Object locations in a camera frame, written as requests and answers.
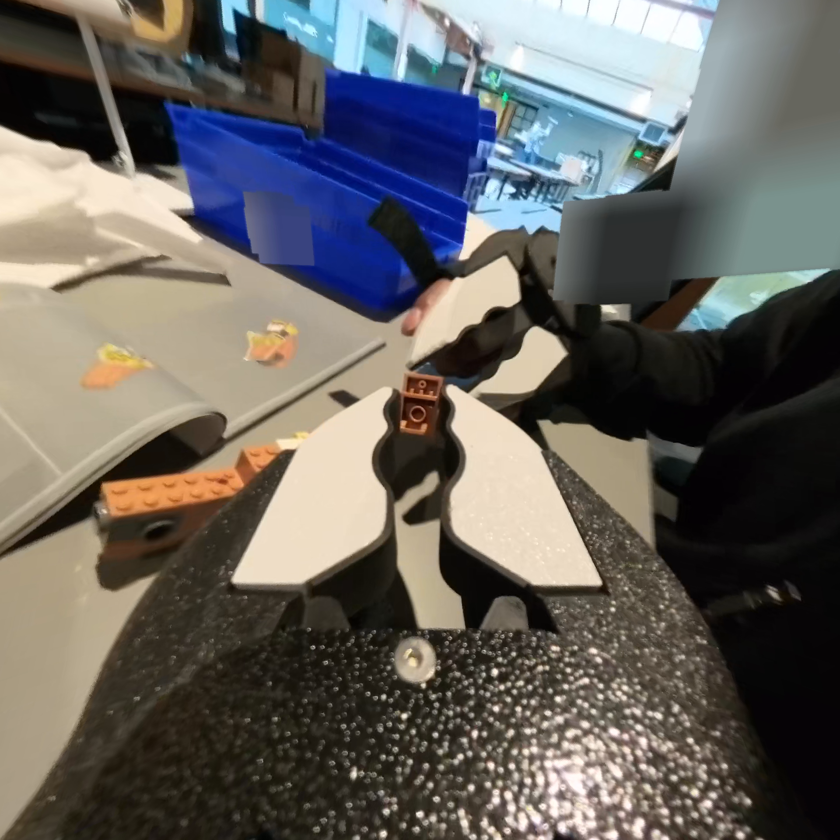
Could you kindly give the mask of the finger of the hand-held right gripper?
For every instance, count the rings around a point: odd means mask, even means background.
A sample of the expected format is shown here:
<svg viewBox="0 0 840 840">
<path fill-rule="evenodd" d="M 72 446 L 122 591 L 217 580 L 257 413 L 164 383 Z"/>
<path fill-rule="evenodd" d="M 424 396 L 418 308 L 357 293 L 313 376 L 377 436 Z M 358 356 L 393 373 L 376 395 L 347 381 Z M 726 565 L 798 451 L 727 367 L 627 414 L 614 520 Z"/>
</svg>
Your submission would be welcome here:
<svg viewBox="0 0 840 840">
<path fill-rule="evenodd" d="M 568 354 L 560 338 L 531 327 L 507 350 L 478 383 L 478 401 L 491 408 L 509 408 L 533 397 Z"/>
<path fill-rule="evenodd" d="M 506 256 L 449 279 L 447 293 L 419 325 L 408 370 L 482 370 L 527 331 L 518 271 Z"/>
</svg>

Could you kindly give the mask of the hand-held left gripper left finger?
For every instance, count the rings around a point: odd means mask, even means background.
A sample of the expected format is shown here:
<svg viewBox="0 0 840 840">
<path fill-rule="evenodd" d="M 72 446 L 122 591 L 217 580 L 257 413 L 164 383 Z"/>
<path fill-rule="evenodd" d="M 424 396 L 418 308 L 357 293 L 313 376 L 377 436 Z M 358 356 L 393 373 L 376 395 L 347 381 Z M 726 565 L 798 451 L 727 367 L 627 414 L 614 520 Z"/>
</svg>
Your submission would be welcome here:
<svg viewBox="0 0 840 840">
<path fill-rule="evenodd" d="M 233 587 L 310 594 L 385 546 L 393 494 L 381 456 L 396 390 L 382 387 L 323 422 L 295 450 L 257 524 Z"/>
</svg>

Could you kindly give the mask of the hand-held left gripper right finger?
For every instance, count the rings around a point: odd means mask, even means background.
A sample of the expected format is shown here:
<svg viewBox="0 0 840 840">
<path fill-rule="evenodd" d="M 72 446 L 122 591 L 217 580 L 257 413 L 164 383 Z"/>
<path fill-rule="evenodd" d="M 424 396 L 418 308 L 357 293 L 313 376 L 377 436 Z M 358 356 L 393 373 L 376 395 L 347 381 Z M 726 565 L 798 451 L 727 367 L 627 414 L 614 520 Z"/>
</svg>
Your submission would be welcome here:
<svg viewBox="0 0 840 840">
<path fill-rule="evenodd" d="M 457 467 L 442 525 L 455 544 L 538 593 L 596 592 L 602 577 L 540 446 L 455 385 L 445 389 Z"/>
</svg>

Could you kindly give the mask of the blue plastic bin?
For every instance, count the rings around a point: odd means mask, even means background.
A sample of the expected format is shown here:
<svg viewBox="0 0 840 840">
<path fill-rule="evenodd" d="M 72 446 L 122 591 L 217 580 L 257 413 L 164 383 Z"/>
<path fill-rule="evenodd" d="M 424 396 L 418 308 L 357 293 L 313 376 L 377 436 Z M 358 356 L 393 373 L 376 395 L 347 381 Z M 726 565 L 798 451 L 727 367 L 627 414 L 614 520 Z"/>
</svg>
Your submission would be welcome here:
<svg viewBox="0 0 840 840">
<path fill-rule="evenodd" d="M 487 185 L 497 116 L 460 92 L 328 70 L 323 134 L 474 210 Z"/>
<path fill-rule="evenodd" d="M 456 257 L 467 203 L 298 127 L 167 102 L 202 226 L 362 308 L 401 308 L 418 293 L 405 261 L 369 225 L 392 196 L 434 255 Z"/>
</svg>

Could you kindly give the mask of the brown brick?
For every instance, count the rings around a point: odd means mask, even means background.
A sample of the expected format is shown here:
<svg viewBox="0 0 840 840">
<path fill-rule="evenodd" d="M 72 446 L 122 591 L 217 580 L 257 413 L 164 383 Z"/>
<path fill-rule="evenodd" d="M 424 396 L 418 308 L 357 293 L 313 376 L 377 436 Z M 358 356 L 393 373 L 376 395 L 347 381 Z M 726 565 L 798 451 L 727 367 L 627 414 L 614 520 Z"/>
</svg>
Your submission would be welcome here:
<svg viewBox="0 0 840 840">
<path fill-rule="evenodd" d="M 438 375 L 405 373 L 400 391 L 399 430 L 402 434 L 435 435 L 444 383 L 444 378 Z"/>
</svg>

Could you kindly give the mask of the grey desk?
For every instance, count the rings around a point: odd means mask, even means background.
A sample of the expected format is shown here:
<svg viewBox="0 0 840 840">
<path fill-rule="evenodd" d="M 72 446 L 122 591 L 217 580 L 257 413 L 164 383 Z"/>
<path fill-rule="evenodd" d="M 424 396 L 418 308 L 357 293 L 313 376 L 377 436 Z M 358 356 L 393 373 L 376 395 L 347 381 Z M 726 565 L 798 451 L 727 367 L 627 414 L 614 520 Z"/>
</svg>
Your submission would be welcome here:
<svg viewBox="0 0 840 840">
<path fill-rule="evenodd" d="M 554 210 L 538 212 L 536 203 L 496 206 L 489 199 L 468 221 L 470 247 L 487 227 L 529 230 L 559 226 Z M 178 261 L 153 262 L 137 271 L 90 280 L 68 290 L 68 298 L 96 320 L 113 320 L 126 336 L 128 327 L 174 312 L 228 302 L 234 289 L 244 295 L 275 292 L 296 305 L 314 308 L 316 326 L 324 317 L 336 326 L 340 316 L 367 339 L 385 346 L 298 402 L 245 430 L 206 458 L 161 439 L 132 456 L 125 469 L 138 476 L 193 467 L 219 468 L 245 445 L 261 445 L 300 431 L 311 431 L 341 409 L 349 397 L 367 396 L 383 385 L 397 386 L 411 342 L 400 333 L 400 319 L 352 311 L 302 284 L 280 278 L 273 269 L 227 242 L 211 241 L 229 265 L 231 288 Z M 652 487 L 648 444 L 609 438 L 582 422 L 542 421 L 551 449 L 613 506 L 649 543 L 653 541 Z M 463 628 L 461 604 L 438 569 L 439 479 L 432 474 L 408 479 L 396 503 L 398 567 L 421 628 Z M 2 557 L 2 835 L 37 791 L 65 747 L 84 709 L 100 668 L 134 607 L 148 590 L 163 559 L 140 565 L 110 564 L 98 571 L 98 540 L 88 518 L 96 487 L 46 521 L 34 536 Z"/>
</svg>

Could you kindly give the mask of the person's right hand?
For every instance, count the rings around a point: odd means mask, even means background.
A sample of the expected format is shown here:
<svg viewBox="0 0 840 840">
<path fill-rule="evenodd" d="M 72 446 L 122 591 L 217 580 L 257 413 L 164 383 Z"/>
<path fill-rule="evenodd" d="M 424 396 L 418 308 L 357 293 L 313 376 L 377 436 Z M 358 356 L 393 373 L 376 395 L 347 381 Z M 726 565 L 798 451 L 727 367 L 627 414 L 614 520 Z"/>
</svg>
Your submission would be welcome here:
<svg viewBox="0 0 840 840">
<path fill-rule="evenodd" d="M 445 296 L 450 285 L 450 280 L 445 278 L 438 279 L 421 293 L 403 318 L 401 324 L 402 335 L 407 337 L 414 336 L 419 325 L 429 312 L 435 308 L 438 301 Z"/>
</svg>

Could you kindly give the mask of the orange and tan brick model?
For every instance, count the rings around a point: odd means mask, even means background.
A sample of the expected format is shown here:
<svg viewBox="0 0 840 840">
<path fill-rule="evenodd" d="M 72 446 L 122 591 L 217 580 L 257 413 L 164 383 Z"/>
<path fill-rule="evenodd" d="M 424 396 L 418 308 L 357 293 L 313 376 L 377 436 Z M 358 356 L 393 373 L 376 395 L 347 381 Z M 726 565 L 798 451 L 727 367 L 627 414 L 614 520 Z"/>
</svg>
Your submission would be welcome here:
<svg viewBox="0 0 840 840">
<path fill-rule="evenodd" d="M 103 482 L 93 507 L 99 562 L 144 560 L 178 548 L 280 454 L 296 450 L 308 436 L 298 432 L 245 447 L 225 469 Z"/>
</svg>

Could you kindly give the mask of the grey instruction booklet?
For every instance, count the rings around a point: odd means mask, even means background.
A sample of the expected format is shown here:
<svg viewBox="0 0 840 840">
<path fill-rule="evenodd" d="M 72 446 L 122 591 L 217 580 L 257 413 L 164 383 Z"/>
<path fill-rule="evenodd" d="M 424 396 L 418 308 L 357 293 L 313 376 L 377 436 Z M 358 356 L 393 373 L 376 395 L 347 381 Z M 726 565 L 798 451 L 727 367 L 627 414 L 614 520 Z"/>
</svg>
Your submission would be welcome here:
<svg viewBox="0 0 840 840">
<path fill-rule="evenodd" d="M 2 551 L 157 438 L 205 456 L 384 343 L 275 274 L 258 292 L 155 274 L 4 282 Z"/>
</svg>

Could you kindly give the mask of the brown cardboard panel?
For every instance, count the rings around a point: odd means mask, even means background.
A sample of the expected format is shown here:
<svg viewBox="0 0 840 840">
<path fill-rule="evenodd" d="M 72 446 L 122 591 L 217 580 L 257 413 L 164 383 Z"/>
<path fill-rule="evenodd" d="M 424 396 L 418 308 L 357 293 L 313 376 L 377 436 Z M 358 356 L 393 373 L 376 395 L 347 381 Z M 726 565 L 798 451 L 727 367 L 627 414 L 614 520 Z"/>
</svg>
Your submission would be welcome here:
<svg viewBox="0 0 840 840">
<path fill-rule="evenodd" d="M 287 31 L 234 11 L 238 57 L 245 81 L 279 119 L 322 131 L 330 64 Z"/>
</svg>

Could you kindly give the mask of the empty white paper bag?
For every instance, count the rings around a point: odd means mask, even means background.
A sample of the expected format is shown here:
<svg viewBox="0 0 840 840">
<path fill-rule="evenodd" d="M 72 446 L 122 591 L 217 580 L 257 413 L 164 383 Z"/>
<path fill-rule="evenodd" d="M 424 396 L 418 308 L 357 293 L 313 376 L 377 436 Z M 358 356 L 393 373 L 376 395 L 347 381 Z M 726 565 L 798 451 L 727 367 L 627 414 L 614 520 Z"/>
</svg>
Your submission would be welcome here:
<svg viewBox="0 0 840 840">
<path fill-rule="evenodd" d="M 1 281 L 63 287 L 142 259 L 226 265 L 178 213 L 192 201 L 149 175 L 129 178 L 82 151 L 1 128 Z"/>
</svg>

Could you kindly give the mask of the grey metal stand pole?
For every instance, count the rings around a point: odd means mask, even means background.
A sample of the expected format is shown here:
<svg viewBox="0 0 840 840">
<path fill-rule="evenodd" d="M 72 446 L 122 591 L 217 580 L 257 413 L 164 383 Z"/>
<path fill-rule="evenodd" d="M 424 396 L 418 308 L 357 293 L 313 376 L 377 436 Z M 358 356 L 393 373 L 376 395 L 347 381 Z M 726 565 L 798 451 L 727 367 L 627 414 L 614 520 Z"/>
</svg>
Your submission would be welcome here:
<svg viewBox="0 0 840 840">
<path fill-rule="evenodd" d="M 137 174 L 135 162 L 128 137 L 119 114 L 117 102 L 115 101 L 115 97 L 112 92 L 111 82 L 104 64 L 98 39 L 90 22 L 84 16 L 77 14 L 76 21 L 82 43 L 87 51 L 87 57 L 98 88 L 101 103 L 106 113 L 108 126 L 110 127 L 113 140 L 117 146 L 115 160 L 123 173 L 130 180 L 133 180 Z"/>
</svg>

